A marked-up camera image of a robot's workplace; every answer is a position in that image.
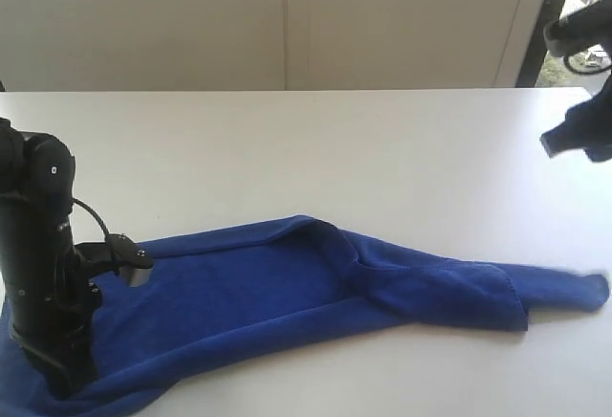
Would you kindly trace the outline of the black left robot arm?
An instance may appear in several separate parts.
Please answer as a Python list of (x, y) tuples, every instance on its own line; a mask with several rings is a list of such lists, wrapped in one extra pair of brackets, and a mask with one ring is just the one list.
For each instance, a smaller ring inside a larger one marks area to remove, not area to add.
[(101, 291), (83, 272), (69, 216), (75, 159), (58, 138), (1, 124), (1, 275), (10, 336), (50, 390), (93, 382), (93, 314)]

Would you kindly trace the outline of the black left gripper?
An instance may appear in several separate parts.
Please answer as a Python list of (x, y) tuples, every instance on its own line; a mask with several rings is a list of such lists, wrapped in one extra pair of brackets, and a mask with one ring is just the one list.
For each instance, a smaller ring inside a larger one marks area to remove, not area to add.
[(85, 386), (97, 376), (92, 315), (100, 298), (67, 276), (80, 262), (69, 220), (49, 218), (18, 197), (1, 201), (1, 274), (10, 338), (50, 386)]

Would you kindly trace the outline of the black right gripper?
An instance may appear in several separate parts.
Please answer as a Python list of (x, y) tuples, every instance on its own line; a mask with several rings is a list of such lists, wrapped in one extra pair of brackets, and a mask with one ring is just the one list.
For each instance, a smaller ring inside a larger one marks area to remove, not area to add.
[(571, 107), (564, 120), (544, 132), (540, 142), (550, 158), (581, 150), (592, 163), (611, 160), (611, 89)]

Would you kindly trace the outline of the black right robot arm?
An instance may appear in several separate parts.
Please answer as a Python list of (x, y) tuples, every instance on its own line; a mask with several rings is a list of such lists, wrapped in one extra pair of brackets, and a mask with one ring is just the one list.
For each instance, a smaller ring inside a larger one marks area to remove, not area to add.
[[(572, 58), (596, 45), (611, 54), (611, 0), (600, 0), (548, 23), (543, 38), (550, 55), (561, 59), (565, 69), (576, 76), (610, 71), (610, 66), (597, 71), (578, 69)], [(610, 161), (611, 79), (592, 98), (570, 107), (559, 125), (540, 136), (540, 143), (550, 158), (581, 150), (593, 163)]]

